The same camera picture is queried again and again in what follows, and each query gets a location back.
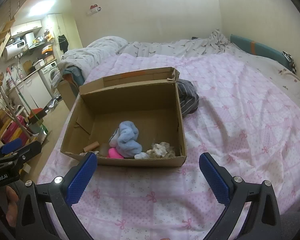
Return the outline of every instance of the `washing machine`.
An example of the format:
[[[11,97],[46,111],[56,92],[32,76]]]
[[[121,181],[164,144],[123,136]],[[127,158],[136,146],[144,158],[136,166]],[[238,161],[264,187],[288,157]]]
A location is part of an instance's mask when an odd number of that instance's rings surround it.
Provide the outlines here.
[[[53,97],[53,93],[51,91],[51,82],[52,82],[54,76],[58,72],[59,72],[59,69],[57,68],[56,61],[51,62],[50,64],[46,65],[41,70],[39,70],[39,75],[52,97]]]

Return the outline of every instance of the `light blue towel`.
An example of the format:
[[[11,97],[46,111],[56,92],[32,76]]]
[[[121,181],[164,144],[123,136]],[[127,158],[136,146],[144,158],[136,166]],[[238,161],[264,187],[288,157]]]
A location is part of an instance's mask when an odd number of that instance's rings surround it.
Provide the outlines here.
[[[141,153],[142,146],[136,142],[139,131],[131,121],[124,121],[119,125],[120,136],[116,147],[118,153],[125,158],[134,157]]]

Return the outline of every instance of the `water heater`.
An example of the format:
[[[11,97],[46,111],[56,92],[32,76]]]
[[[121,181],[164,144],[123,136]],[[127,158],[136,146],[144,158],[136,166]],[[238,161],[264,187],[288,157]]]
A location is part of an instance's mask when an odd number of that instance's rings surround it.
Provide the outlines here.
[[[3,49],[3,58],[7,61],[20,54],[26,48],[25,40],[16,41]]]

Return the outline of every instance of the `cardboard box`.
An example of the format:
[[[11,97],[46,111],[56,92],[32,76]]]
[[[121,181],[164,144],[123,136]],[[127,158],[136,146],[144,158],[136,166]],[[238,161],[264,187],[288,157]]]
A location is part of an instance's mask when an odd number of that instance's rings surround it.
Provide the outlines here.
[[[23,69],[25,70],[26,74],[29,75],[30,74],[30,68],[32,67],[32,62],[31,60],[26,61],[25,63],[23,63]]]
[[[63,101],[66,103],[66,106],[68,109],[71,111],[72,106],[74,105],[75,102],[75,95],[70,87],[70,84],[68,81],[62,80],[58,86],[57,90],[59,91]]]
[[[49,56],[47,56],[47,57],[44,58],[45,64],[47,64],[48,62],[51,62],[52,60],[54,60],[54,56],[53,55],[49,55]]]
[[[41,54],[43,55],[43,54],[45,54],[45,53],[48,52],[48,51],[53,51],[52,45],[47,45],[47,46],[45,46],[45,47],[42,49]]]
[[[144,152],[152,149],[153,143],[164,141],[175,147],[177,156],[148,160],[98,157],[99,165],[180,167],[185,162],[186,143],[173,67],[108,76],[81,86],[61,152],[80,160],[85,146],[95,141],[108,143],[123,121],[134,122]]]

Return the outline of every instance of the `cardboard tube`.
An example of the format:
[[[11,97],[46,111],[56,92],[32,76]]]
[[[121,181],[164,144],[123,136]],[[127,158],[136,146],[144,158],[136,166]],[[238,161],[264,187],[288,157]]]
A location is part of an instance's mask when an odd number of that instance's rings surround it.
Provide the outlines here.
[[[88,146],[86,146],[85,148],[83,148],[83,152],[87,153],[95,148],[97,148],[100,144],[98,143],[98,141],[95,141],[94,143],[89,144]]]

